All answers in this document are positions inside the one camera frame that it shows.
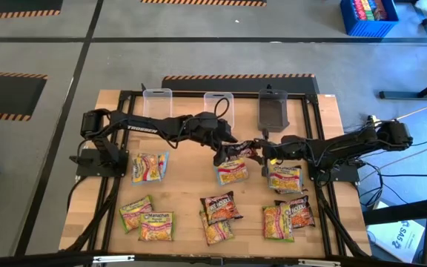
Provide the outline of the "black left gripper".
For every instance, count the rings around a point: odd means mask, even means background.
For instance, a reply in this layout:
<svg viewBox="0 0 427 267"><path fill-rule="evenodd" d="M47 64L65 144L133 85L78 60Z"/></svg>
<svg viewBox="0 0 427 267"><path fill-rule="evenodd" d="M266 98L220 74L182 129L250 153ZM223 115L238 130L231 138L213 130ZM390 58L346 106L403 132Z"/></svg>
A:
<svg viewBox="0 0 427 267"><path fill-rule="evenodd" d="M237 143L238 139L231 134L231 126L220 125L216 128L202 128L199 132L200 144L207 145L216 153L213 156L213 165L220 166L226 162L232 153L231 145L223 145L223 142Z"/></svg>

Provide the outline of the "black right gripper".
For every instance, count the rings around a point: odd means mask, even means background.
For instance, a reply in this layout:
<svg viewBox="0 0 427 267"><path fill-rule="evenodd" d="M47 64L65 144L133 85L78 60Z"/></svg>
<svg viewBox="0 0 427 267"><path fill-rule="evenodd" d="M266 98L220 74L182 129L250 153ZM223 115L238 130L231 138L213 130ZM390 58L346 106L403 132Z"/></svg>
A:
<svg viewBox="0 0 427 267"><path fill-rule="evenodd" d="M269 141L266 139L255 138L252 141L253 148L260 149L269 146ZM304 145L300 143L285 143L280 145L272 145L269 148L269 159L278 160L299 160L304 156ZM268 177L270 160L266 159L262 163L261 174L263 177Z"/></svg>

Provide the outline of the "blue-edged Maruchan ramen pack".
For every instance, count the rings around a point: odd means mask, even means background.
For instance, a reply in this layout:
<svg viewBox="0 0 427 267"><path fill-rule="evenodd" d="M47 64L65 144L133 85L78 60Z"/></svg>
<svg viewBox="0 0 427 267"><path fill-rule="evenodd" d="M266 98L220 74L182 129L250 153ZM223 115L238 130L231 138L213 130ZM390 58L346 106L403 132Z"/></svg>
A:
<svg viewBox="0 0 427 267"><path fill-rule="evenodd" d="M132 161L133 184L144 182L159 182L162 180L159 170L159 156L157 154L137 154Z"/></svg>
<svg viewBox="0 0 427 267"><path fill-rule="evenodd" d="M159 175L160 179L163 179L165 177L167 166L168 166L168 159L169 159L169 152L162 152L158 155L158 169L159 169Z"/></svg>
<svg viewBox="0 0 427 267"><path fill-rule="evenodd" d="M248 178L248 169L244 159L224 162L216 167L216 177L220 185L241 182Z"/></svg>
<svg viewBox="0 0 427 267"><path fill-rule="evenodd" d="M301 182L299 173L294 166L270 165L268 175L270 189L300 190Z"/></svg>

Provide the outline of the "green-edged Lime Chili ramen pack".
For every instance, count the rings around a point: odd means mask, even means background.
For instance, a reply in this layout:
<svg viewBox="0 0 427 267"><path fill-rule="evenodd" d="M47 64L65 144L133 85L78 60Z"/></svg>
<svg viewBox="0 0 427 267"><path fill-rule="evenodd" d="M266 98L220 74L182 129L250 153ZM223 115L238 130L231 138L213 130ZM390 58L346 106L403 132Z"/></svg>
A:
<svg viewBox="0 0 427 267"><path fill-rule="evenodd" d="M173 241L173 212L142 213L139 222L139 241Z"/></svg>
<svg viewBox="0 0 427 267"><path fill-rule="evenodd" d="M122 219L122 225L125 233L129 233L133 229L137 229L140 225L140 218L143 213L149 213L153 210L152 197L145 197L124 205L119 209L119 215Z"/></svg>
<svg viewBox="0 0 427 267"><path fill-rule="evenodd" d="M286 205L265 206L262 208L263 237L293 243L293 224L291 210Z"/></svg>

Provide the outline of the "green red chips bag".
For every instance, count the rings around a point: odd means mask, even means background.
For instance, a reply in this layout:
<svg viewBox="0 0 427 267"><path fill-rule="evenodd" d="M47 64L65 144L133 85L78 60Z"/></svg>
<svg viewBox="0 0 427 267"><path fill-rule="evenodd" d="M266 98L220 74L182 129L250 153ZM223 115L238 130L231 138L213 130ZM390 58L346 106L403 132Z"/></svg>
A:
<svg viewBox="0 0 427 267"><path fill-rule="evenodd" d="M215 222L209 225L204 211L200 211L199 216L204 228L207 245L215 245L234 238L234 233L228 221Z"/></svg>

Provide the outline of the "clear plastic bin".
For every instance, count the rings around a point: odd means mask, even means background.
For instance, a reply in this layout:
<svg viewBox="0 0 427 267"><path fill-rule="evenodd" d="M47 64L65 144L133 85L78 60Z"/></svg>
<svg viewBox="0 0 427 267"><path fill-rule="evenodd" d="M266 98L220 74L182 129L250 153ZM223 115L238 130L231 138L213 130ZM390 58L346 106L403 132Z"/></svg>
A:
<svg viewBox="0 0 427 267"><path fill-rule="evenodd" d="M207 92L204 94L204 111L221 114L231 128L235 126L234 95L230 92Z"/></svg>
<svg viewBox="0 0 427 267"><path fill-rule="evenodd" d="M146 89L142 92L143 116L154 119L172 117L172 91L169 88Z"/></svg>

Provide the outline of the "dark smoked plastic bin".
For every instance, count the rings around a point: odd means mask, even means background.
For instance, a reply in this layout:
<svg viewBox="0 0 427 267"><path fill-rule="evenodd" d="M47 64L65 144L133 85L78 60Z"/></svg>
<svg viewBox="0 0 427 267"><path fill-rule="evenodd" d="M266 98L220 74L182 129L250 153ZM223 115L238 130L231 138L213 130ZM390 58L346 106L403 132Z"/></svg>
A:
<svg viewBox="0 0 427 267"><path fill-rule="evenodd" d="M258 95L257 127L260 131L282 132L289 126L288 94L284 90L262 89Z"/></svg>

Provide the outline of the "black hazard-striped floor mat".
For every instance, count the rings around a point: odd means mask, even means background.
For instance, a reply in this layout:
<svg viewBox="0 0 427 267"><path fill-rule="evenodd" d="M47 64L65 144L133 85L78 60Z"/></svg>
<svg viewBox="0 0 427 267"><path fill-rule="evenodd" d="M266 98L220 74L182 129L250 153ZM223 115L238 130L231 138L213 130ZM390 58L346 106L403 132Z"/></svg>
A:
<svg viewBox="0 0 427 267"><path fill-rule="evenodd" d="M162 87L171 90L228 92L258 92L271 88L287 93L319 93L317 79L311 73L165 76Z"/></svg>
<svg viewBox="0 0 427 267"><path fill-rule="evenodd" d="M48 76L0 72L0 120L29 121Z"/></svg>
<svg viewBox="0 0 427 267"><path fill-rule="evenodd" d="M0 19L57 16L64 0L0 0Z"/></svg>
<svg viewBox="0 0 427 267"><path fill-rule="evenodd" d="M239 7L266 7L267 0L140 0L146 4L188 4Z"/></svg>

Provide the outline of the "black crossbar with silver brackets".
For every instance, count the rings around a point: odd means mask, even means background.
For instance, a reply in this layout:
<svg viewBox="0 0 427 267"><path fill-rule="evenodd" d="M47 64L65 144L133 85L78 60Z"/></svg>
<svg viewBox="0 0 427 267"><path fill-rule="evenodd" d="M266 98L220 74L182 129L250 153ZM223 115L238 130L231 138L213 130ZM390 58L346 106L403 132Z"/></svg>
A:
<svg viewBox="0 0 427 267"><path fill-rule="evenodd" d="M0 267L76 267L126 262L202 263L209 266L268 264L312 267L427 267L427 263L401 263L378 260L376 257L346 257L338 255L313 259L305 257L211 257L164 254L109 254L103 251L59 251L49 254L0 257Z"/></svg>

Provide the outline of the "blue plastic crate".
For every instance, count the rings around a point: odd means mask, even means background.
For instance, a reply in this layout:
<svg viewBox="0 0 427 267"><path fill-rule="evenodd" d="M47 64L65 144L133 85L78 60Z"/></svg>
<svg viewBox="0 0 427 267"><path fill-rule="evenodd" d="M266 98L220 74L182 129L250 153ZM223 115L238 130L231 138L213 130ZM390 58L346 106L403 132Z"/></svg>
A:
<svg viewBox="0 0 427 267"><path fill-rule="evenodd" d="M385 21L362 21L356 17L352 7L352 0L341 0L340 10L345 31L349 36L361 37L385 37L388 32L398 23L394 0L382 0L388 19Z"/></svg>

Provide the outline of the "white cardboard box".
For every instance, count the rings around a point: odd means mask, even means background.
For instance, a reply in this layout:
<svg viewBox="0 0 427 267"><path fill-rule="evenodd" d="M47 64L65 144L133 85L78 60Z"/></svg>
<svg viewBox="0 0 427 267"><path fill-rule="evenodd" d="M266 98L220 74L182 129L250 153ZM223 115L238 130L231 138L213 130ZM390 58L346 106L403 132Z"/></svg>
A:
<svg viewBox="0 0 427 267"><path fill-rule="evenodd" d="M404 263L412 263L425 227L413 220L369 225L371 241Z"/></svg>

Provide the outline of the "colourful boxes in crate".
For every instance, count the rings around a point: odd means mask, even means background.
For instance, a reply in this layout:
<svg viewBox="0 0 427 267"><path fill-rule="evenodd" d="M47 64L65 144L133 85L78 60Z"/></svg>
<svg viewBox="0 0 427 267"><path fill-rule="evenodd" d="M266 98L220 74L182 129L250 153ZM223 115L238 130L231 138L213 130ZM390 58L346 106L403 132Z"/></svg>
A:
<svg viewBox="0 0 427 267"><path fill-rule="evenodd" d="M356 17L362 21L385 21L388 14L382 0L352 0Z"/></svg>

